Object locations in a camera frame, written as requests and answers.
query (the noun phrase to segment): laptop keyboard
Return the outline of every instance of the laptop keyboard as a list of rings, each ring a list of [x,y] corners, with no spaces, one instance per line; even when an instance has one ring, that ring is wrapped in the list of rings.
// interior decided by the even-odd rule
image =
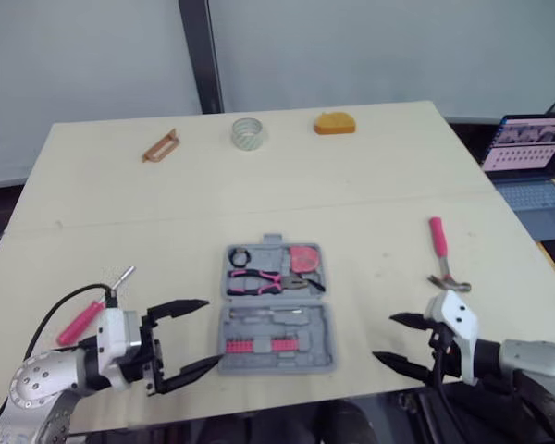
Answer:
[[[555,208],[555,185],[552,183],[501,185],[498,191],[513,211]]]

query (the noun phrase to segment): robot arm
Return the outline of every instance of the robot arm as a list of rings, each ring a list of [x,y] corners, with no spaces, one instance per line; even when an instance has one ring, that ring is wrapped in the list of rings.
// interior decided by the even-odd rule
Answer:
[[[153,395],[202,377],[221,355],[187,365],[177,376],[163,379],[161,348],[153,329],[162,317],[186,315],[207,304],[168,302],[148,309],[141,325],[136,312],[108,307],[99,317],[96,337],[73,350],[53,350],[27,359],[12,378],[0,414],[0,443],[64,442],[80,398],[108,387],[122,390],[146,379],[148,393]]]
[[[555,437],[555,343],[479,339],[476,315],[452,290],[433,298],[424,314],[400,313],[390,317],[407,327],[432,329],[429,346],[441,356],[441,376],[410,363],[395,353],[374,356],[402,375],[427,385],[441,384],[446,374],[475,385],[478,378],[493,378],[520,397],[537,421]]]

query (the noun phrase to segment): gray tool case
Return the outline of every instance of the gray tool case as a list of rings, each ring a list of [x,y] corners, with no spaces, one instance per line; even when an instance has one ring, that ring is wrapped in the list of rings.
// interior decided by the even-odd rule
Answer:
[[[318,267],[294,275],[290,247],[311,247],[318,252]],[[234,249],[241,265],[229,260]],[[229,289],[258,290],[272,282],[260,277],[231,277],[236,270],[277,272],[282,277],[311,279],[315,285],[279,294],[229,295]],[[223,375],[282,375],[325,373],[335,367],[332,320],[320,299],[328,290],[323,255],[313,243],[283,243],[278,234],[264,235],[263,243],[230,245],[224,261],[222,294],[228,303],[220,314],[218,350],[224,357],[218,364]]]

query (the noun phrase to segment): screwdriver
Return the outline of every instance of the screwdriver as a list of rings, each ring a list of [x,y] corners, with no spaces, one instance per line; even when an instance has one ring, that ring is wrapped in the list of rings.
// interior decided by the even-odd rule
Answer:
[[[112,291],[117,290],[127,278],[130,277],[131,273],[134,272],[136,269],[135,266],[131,266],[126,271],[123,272],[123,275],[119,277],[117,282],[113,284],[111,287]],[[92,301],[92,303],[78,316],[74,319],[69,326],[57,337],[57,343],[61,346],[68,346],[74,344],[82,332],[88,327],[93,319],[101,313],[101,310],[105,308],[105,296],[97,301]]]

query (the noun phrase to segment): laptop screen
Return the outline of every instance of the laptop screen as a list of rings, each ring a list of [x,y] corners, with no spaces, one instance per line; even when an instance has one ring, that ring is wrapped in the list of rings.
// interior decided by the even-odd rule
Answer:
[[[482,164],[491,179],[526,179],[555,174],[555,118],[506,116]]]

